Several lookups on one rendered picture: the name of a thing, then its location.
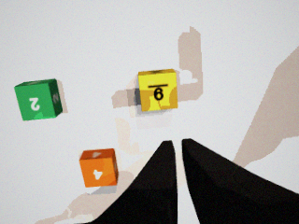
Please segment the green block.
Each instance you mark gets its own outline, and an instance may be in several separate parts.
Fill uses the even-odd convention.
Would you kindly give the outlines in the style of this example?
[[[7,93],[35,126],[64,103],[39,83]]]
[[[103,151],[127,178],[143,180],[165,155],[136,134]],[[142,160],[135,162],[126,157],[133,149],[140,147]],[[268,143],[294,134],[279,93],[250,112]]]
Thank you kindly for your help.
[[[63,112],[57,79],[35,79],[15,87],[22,120],[55,119]]]

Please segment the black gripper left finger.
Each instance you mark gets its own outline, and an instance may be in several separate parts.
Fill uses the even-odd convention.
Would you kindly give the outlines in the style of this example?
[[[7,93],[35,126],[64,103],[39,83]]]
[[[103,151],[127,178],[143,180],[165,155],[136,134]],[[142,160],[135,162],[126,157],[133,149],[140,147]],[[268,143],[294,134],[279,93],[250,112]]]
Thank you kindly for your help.
[[[162,141],[134,182],[100,217],[79,224],[178,224],[176,156]]]

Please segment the yellow block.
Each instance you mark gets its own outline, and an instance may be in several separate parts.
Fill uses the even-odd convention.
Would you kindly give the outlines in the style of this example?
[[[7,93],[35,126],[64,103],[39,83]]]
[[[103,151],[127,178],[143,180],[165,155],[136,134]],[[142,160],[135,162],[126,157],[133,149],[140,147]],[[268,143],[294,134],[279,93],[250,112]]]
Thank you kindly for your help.
[[[173,70],[138,72],[141,111],[177,108],[176,72]]]

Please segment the orange block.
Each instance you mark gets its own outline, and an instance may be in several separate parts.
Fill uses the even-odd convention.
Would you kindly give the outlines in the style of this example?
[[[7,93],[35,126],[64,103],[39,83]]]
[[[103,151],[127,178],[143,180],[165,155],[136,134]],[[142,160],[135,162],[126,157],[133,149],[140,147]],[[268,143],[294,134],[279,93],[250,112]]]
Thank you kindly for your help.
[[[79,164],[86,187],[117,186],[119,167],[115,149],[83,150],[81,154]]]

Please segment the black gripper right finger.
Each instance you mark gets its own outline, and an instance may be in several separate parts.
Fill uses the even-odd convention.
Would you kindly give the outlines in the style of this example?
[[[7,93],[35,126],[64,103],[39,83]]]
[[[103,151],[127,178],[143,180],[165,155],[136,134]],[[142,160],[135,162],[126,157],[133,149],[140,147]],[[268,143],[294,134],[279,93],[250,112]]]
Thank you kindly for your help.
[[[238,167],[191,138],[180,145],[199,224],[299,224],[299,193]]]

